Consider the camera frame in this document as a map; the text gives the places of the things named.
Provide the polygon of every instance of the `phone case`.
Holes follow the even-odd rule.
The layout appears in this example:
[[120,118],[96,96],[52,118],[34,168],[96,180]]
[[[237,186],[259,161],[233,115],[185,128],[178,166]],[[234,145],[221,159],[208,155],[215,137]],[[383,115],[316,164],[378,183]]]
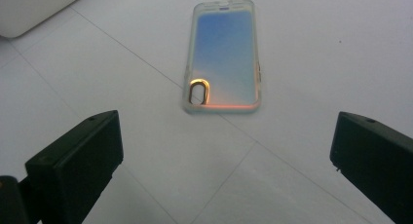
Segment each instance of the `phone case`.
[[261,102],[254,4],[201,3],[194,9],[184,108],[190,112],[251,112]]

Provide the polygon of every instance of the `white object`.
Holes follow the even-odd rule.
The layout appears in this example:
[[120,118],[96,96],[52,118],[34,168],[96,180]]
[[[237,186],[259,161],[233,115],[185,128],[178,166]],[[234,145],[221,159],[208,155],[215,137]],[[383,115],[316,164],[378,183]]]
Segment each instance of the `white object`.
[[18,37],[75,0],[0,0],[0,36]]

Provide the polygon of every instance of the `floor tile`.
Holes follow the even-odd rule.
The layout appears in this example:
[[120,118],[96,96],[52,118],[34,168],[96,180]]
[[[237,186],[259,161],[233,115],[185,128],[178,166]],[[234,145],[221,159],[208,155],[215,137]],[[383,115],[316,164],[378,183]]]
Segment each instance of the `floor tile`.
[[21,57],[0,68],[0,174],[22,180],[24,163],[80,119]]
[[172,224],[175,222],[136,182],[125,166],[120,165],[84,223]]
[[264,101],[284,83],[413,135],[411,0],[274,1],[257,4]]
[[75,11],[73,11],[71,8],[65,8],[55,15],[51,16],[49,19],[46,19],[34,28],[30,29],[25,34],[17,38],[9,39],[9,41],[16,48],[16,50],[18,50],[20,53],[23,53],[37,42],[47,37],[54,30],[62,26],[65,22],[75,16],[75,14]]
[[18,55],[19,52],[13,48],[9,41],[4,37],[0,37],[0,68],[16,58]]
[[389,223],[329,160],[340,109],[282,83],[272,88],[254,115],[224,117],[372,223]]
[[368,222],[257,145],[194,223]]
[[190,223],[254,140],[218,115],[190,115],[182,89],[81,17],[24,53],[82,118],[120,113],[124,165]]

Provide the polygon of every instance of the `clear phone case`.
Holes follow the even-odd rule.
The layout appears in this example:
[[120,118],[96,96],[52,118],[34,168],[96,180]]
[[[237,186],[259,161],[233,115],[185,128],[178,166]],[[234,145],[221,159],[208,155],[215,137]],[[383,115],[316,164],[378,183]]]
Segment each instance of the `clear phone case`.
[[197,5],[185,72],[184,108],[254,111],[261,102],[260,82],[252,1]]

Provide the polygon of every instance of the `white floor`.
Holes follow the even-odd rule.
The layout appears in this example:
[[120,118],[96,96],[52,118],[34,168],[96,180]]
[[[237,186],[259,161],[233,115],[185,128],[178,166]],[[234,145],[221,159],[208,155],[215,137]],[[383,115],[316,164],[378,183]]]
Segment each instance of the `white floor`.
[[117,109],[125,159],[85,223],[393,223],[328,157],[339,111],[413,136],[413,0],[253,0],[261,108],[189,115],[205,1],[79,0],[0,37],[0,174]]

